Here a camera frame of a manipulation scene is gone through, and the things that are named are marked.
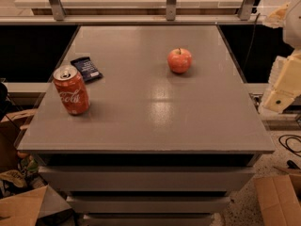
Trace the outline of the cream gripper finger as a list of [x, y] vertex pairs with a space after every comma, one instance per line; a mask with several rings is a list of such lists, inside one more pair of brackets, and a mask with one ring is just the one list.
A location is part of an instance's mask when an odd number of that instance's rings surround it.
[[290, 2], [285, 3], [273, 10], [262, 22], [263, 25], [270, 28], [283, 28]]
[[282, 113], [301, 95], [301, 54], [278, 56], [261, 98], [263, 113]]

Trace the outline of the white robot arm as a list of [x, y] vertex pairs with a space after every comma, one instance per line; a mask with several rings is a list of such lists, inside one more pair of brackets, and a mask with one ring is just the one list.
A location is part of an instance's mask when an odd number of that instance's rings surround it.
[[263, 24], [282, 27], [283, 41], [294, 48], [289, 56], [276, 58], [259, 106], [261, 113], [282, 113], [301, 95], [301, 0], [274, 10]]

